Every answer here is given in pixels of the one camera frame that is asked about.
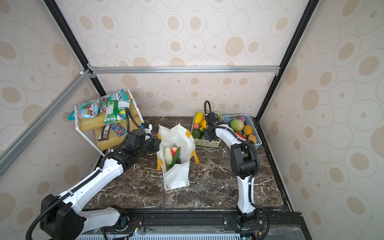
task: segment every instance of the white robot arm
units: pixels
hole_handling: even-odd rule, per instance
[[[226,123],[218,121],[214,113],[206,113],[205,119],[205,139],[221,138],[231,151],[231,169],[237,177],[239,192],[238,223],[242,229],[249,228],[256,218],[253,181],[260,168],[255,145],[252,141],[239,138]],[[45,197],[41,202],[41,214],[28,229],[26,240],[32,240],[32,231],[39,222],[40,228],[55,240],[73,240],[81,233],[105,226],[123,230],[129,221],[123,209],[115,206],[92,211],[82,209],[105,185],[120,176],[140,157],[159,151],[160,140],[152,138],[150,134],[152,125],[143,125],[142,129],[128,131],[123,144],[105,155],[100,166],[81,182],[59,196],[50,194]]]

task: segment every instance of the dark marble surface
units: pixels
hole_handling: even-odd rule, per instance
[[[152,135],[155,136],[159,124],[171,128],[180,122],[190,129],[193,117],[146,117],[144,121],[153,125]],[[257,152],[261,168],[254,186],[256,204],[282,206],[281,194],[263,146]],[[166,192],[162,172],[157,171],[156,153],[148,154],[107,184],[88,202],[85,209],[110,205],[123,208],[236,207],[238,186],[236,177],[231,173],[229,148],[221,142],[219,148],[196,146],[196,153],[200,164],[193,159],[190,161],[190,186]]]

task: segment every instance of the candy wrapper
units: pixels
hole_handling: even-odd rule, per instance
[[[104,123],[124,122],[126,120],[125,108],[129,108],[132,100],[107,101]]]
[[[110,124],[107,124],[101,128],[99,138],[97,139],[98,141],[108,140],[108,133],[109,133],[110,126],[111,126]]]
[[[118,137],[123,136],[127,131],[118,123],[111,125],[112,130],[116,133]]]

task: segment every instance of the yellow fruit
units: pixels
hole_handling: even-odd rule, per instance
[[[257,143],[257,138],[253,134],[248,136],[248,140],[252,140],[255,144]]]
[[[199,124],[203,120],[203,113],[197,113],[195,116],[195,123]]]
[[[207,121],[206,120],[203,120],[201,122],[201,126],[204,128],[204,129],[207,129]]]
[[[253,128],[250,125],[245,125],[243,128],[243,132],[246,136],[253,133]]]

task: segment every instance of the toy fruit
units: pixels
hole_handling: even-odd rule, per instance
[[[197,113],[195,116],[195,123],[199,124],[203,120],[203,113]]]
[[[177,148],[175,156],[173,156],[172,163],[170,164],[170,167],[173,167],[173,165],[176,164],[176,161],[177,161],[177,158],[179,157],[179,154],[180,154],[180,147]]]
[[[243,122],[245,122],[247,120],[247,118],[244,116],[244,115],[240,115],[239,116],[239,119]]]
[[[232,120],[232,122],[231,122],[231,128],[232,128],[235,132],[241,131],[241,130],[243,130],[243,128],[244,128],[244,123],[243,123],[243,121],[241,121],[240,119],[234,119],[234,120]]]
[[[200,137],[200,131],[198,129],[193,129],[191,134],[192,134],[193,138],[199,138]]]
[[[253,128],[250,125],[245,125],[243,132],[246,136],[251,135],[253,133]]]
[[[206,120],[203,120],[201,122],[201,126],[204,128],[204,129],[207,129],[207,121]]]
[[[246,138],[240,132],[236,132],[236,135],[239,136],[240,138],[246,140]]]
[[[255,144],[257,143],[257,138],[253,134],[248,136],[248,140],[252,140]]]
[[[170,152],[172,153],[172,156],[175,156],[176,151],[177,151],[177,147],[172,147],[170,149]]]
[[[164,149],[164,160],[166,161],[166,164],[171,165],[172,163],[172,153],[170,152],[170,148],[166,147]]]

